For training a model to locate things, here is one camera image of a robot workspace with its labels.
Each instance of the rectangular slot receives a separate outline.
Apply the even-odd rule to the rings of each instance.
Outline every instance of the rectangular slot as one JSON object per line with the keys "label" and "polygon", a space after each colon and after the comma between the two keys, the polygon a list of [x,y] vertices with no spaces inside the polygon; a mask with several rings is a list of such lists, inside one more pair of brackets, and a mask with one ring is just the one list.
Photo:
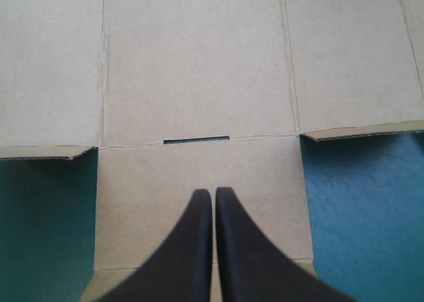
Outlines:
{"label": "rectangular slot", "polygon": [[164,140],[164,144],[179,144],[191,142],[208,142],[208,141],[224,141],[229,140],[229,136],[212,136],[210,138],[183,138],[180,140]]}

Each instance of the crease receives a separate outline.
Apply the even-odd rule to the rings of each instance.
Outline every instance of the crease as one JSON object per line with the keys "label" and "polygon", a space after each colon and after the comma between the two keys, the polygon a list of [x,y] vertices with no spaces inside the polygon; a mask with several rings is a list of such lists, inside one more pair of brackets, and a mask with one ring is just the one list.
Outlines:
{"label": "crease", "polygon": [[400,6],[402,8],[402,16],[403,16],[403,21],[405,23],[405,28],[406,28],[406,33],[408,35],[409,44],[411,45],[411,51],[412,51],[413,61],[414,61],[414,64],[415,64],[415,70],[417,72],[417,78],[418,78],[418,82],[419,82],[419,87],[421,88],[421,95],[423,96],[423,99],[424,99],[423,82],[422,82],[421,76],[419,74],[417,56],[415,55],[415,50],[414,50],[414,47],[413,47],[412,35],[411,35],[411,27],[409,27],[409,24],[408,24],[408,17],[407,17],[407,13],[406,13],[406,6],[405,6],[405,3],[403,2],[403,0],[399,0],[399,2],[400,2]]}
{"label": "crease", "polygon": [[99,135],[99,146],[103,145],[105,136],[105,93],[108,87],[109,77],[109,41],[107,38],[107,5],[108,0],[103,0],[102,23],[101,23],[101,57],[100,57],[100,76],[99,90],[101,95],[101,126]]}
{"label": "crease", "polygon": [[270,140],[273,138],[289,138],[289,137],[297,137],[299,136],[296,133],[290,134],[269,134],[269,135],[252,135],[252,136],[236,136],[230,137],[230,140],[218,140],[218,141],[206,141],[206,142],[188,142],[188,143],[178,143],[178,144],[163,144],[161,143],[150,143],[150,144],[136,144],[136,145],[128,145],[128,146],[108,146],[108,147],[100,147],[99,150],[102,151],[114,151],[114,150],[138,150],[143,148],[157,148],[162,146],[178,146],[183,144],[205,144],[210,143],[213,144],[215,142],[239,142],[239,141],[255,141],[255,140]]}
{"label": "crease", "polygon": [[370,132],[370,133],[361,133],[361,134],[348,134],[348,135],[342,135],[342,136],[329,136],[326,138],[316,138],[314,136],[311,136],[309,133],[305,133],[304,135],[307,136],[308,138],[311,138],[312,140],[316,142],[320,142],[320,141],[342,140],[344,138],[363,138],[367,136],[391,135],[391,134],[403,134],[403,133],[423,133],[423,132],[424,132],[424,129],[423,130],[389,131],[389,132]]}
{"label": "crease", "polygon": [[301,132],[300,129],[300,117],[299,117],[299,107],[297,106],[297,93],[296,93],[296,80],[294,72],[294,62],[292,55],[292,43],[290,41],[290,26],[288,21],[288,12],[287,12],[287,3],[286,0],[279,0],[280,2],[280,13],[281,13],[281,23],[283,28],[283,37],[284,37],[284,50],[286,58],[286,70],[288,73],[288,85],[290,89],[290,101],[291,101],[291,111],[293,113],[294,127],[297,134]]}
{"label": "crease", "polygon": [[[306,263],[312,263],[313,262],[313,258],[289,258],[291,261],[293,262],[306,262]],[[218,266],[218,262],[212,262],[212,266]],[[99,272],[99,271],[119,271],[119,270],[137,270],[139,269],[139,267],[133,267],[133,268],[101,268],[101,269],[97,269],[94,272]]]}
{"label": "crease", "polygon": [[317,133],[317,132],[325,132],[325,131],[331,131],[331,130],[344,130],[344,129],[351,129],[351,128],[371,128],[373,126],[384,126],[384,125],[404,125],[407,123],[417,123],[421,122],[422,120],[410,120],[410,121],[400,121],[400,122],[386,122],[386,123],[377,123],[374,125],[353,125],[353,126],[342,126],[339,128],[327,128],[325,130],[313,130],[308,131],[302,134],[309,134],[309,133]]}
{"label": "crease", "polygon": [[69,300],[69,285],[68,285],[68,281],[69,281],[69,269],[66,270],[66,278],[65,278],[65,294],[66,294],[66,299]]}

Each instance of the corrugated cardboard edge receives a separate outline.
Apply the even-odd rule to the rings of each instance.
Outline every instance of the corrugated cardboard edge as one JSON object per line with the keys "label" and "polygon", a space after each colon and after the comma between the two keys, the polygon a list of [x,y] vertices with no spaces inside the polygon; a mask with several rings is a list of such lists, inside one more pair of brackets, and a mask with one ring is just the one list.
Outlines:
{"label": "corrugated cardboard edge", "polygon": [[0,160],[30,160],[59,158],[72,160],[94,146],[0,146]]}
{"label": "corrugated cardboard edge", "polygon": [[[317,277],[317,273],[315,272],[315,268],[311,262],[298,262],[297,260],[293,261],[306,272],[314,277]],[[79,299],[79,302],[92,302],[100,298],[102,295],[106,294],[115,286],[124,281],[135,271],[136,268],[95,271],[91,277],[90,282],[87,284],[83,295]],[[212,266],[211,282],[211,302],[222,301],[217,264],[213,264]]]}
{"label": "corrugated cardboard edge", "polygon": [[381,125],[353,126],[306,132],[302,135],[315,141],[354,138],[381,134],[424,132],[424,120],[384,123]]}

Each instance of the teal floor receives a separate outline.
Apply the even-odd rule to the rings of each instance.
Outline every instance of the teal floor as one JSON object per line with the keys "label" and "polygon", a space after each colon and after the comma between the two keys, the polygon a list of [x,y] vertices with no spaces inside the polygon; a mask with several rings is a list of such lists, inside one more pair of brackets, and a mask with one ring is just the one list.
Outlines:
{"label": "teal floor", "polygon": [[[424,301],[424,134],[301,139],[315,268],[360,302]],[[93,271],[97,151],[0,161],[0,301],[76,302]]]}
{"label": "teal floor", "polygon": [[97,151],[0,161],[0,301],[76,302],[93,273]]}
{"label": "teal floor", "polygon": [[319,277],[360,302],[424,301],[424,134],[301,146]]}

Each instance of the cardboard flap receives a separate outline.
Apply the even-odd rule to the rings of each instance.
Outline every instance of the cardboard flap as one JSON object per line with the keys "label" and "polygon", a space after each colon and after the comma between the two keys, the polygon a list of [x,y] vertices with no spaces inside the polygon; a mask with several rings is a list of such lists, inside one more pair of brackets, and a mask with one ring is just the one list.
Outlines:
{"label": "cardboard flap", "polygon": [[93,146],[0,146],[0,160],[29,158],[73,159]]}
{"label": "cardboard flap", "polygon": [[99,144],[102,2],[0,0],[0,146]]}
{"label": "cardboard flap", "polygon": [[281,0],[108,0],[104,147],[295,133]]}
{"label": "cardboard flap", "polygon": [[424,0],[401,0],[403,14],[413,46],[413,55],[421,80],[421,90],[424,84]]}
{"label": "cardboard flap", "polygon": [[232,186],[292,259],[313,259],[296,136],[100,150],[95,270],[135,268],[163,241],[194,189]]}
{"label": "cardboard flap", "polygon": [[424,96],[399,0],[286,0],[301,133],[424,129]]}
{"label": "cardboard flap", "polygon": [[377,134],[393,134],[401,132],[423,132],[424,120],[386,123],[384,125],[354,126],[351,128],[332,128],[330,130],[306,132],[303,135],[316,141],[352,136],[369,136]]}

